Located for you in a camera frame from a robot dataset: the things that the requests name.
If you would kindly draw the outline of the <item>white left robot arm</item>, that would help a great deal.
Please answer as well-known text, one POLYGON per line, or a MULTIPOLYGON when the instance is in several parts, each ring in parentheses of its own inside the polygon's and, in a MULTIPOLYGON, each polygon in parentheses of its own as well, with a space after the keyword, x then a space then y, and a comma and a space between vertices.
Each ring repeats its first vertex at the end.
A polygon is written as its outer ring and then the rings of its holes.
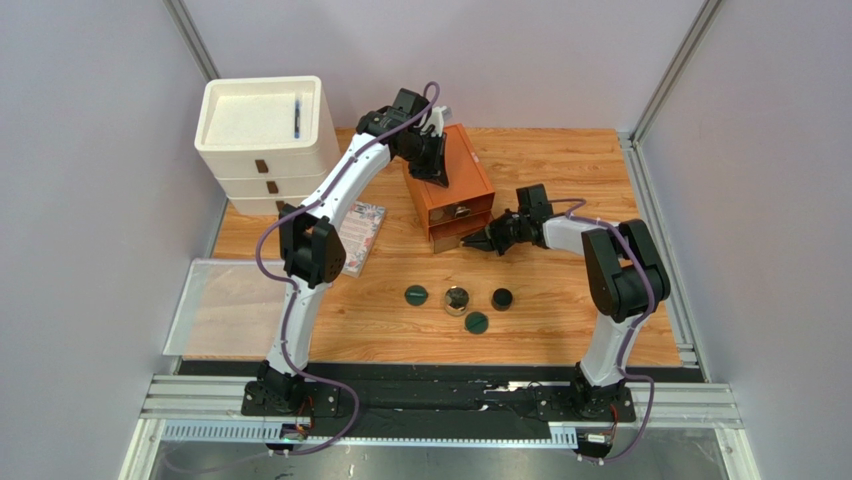
POLYGON ((244 389, 242 414, 294 415, 307 403, 305 369, 317 316, 327 290, 343 270, 346 251, 339 230, 366 186, 395 157, 417 179, 445 187, 444 113, 438 107, 440 86, 429 82, 422 93, 401 89, 393 104, 365 114, 338 164, 318 189, 299 206, 285 204, 279 218, 261 235, 262 250, 272 233, 279 236, 284 272, 268 278, 286 283, 280 333, 255 380, 244 389))

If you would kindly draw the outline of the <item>clear orange drawer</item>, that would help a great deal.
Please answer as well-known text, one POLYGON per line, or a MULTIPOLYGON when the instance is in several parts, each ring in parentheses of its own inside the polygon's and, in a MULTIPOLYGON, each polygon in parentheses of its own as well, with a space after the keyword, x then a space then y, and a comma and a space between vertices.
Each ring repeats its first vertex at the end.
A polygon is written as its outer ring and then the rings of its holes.
POLYGON ((481 230, 486 222, 452 222, 437 225, 430 230, 432 250, 440 254, 460 246, 463 237, 481 230))

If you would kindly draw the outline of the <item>orange drawer box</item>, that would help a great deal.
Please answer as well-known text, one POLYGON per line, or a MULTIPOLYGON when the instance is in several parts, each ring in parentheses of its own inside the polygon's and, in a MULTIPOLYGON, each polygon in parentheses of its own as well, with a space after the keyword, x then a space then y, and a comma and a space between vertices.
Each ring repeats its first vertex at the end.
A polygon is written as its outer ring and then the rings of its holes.
POLYGON ((403 178, 429 242, 430 230, 437 225, 477 221, 488 225, 493 219, 495 189, 465 127, 450 125, 444 128, 444 133, 448 188, 415 180, 407 168, 403 169, 403 178))

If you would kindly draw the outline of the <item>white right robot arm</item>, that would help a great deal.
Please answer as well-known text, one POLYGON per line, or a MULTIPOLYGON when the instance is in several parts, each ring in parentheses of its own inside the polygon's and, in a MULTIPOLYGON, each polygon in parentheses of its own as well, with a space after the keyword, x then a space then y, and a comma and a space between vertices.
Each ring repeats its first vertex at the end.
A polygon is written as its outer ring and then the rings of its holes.
POLYGON ((516 244, 578 254, 598 311, 591 343, 575 367, 571 407, 581 418, 609 412, 630 379, 627 360, 641 328, 671 292, 671 282, 647 224, 610 223, 578 215, 585 200, 554 209, 543 185, 516 192, 518 207, 462 238, 464 247, 504 255, 516 244))

